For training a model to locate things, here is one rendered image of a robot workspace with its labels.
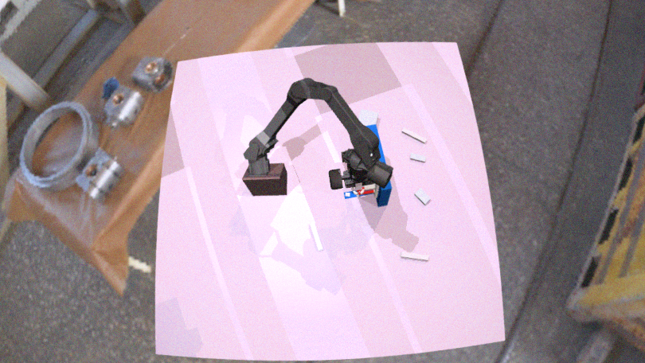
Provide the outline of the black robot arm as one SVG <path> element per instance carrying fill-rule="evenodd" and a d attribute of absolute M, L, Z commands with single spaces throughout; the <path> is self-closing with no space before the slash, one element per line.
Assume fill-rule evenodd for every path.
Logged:
<path fill-rule="evenodd" d="M 249 164 L 248 176 L 268 175 L 271 169 L 268 153 L 279 142 L 277 134 L 307 99 L 325 100 L 348 131 L 354 148 L 341 152 L 342 162 L 347 163 L 347 169 L 357 176 L 366 174 L 368 180 L 384 189 L 393 176 L 394 167 L 379 160 L 379 138 L 360 122 L 338 93 L 337 87 L 313 81 L 310 77 L 297 80 L 290 86 L 286 101 L 267 126 L 249 142 L 248 149 L 243 153 Z"/>

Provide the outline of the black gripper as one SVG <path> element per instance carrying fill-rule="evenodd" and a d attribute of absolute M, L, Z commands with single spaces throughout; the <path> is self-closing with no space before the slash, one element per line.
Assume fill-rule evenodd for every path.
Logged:
<path fill-rule="evenodd" d="M 332 190 L 343 188 L 342 180 L 345 182 L 346 188 L 356 187 L 355 184 L 362 183 L 362 185 L 372 185 L 373 182 L 368 180 L 367 175 L 357 176 L 351 173 L 350 170 L 343 171 L 341 175 L 340 169 L 329 170 L 330 188 Z"/>

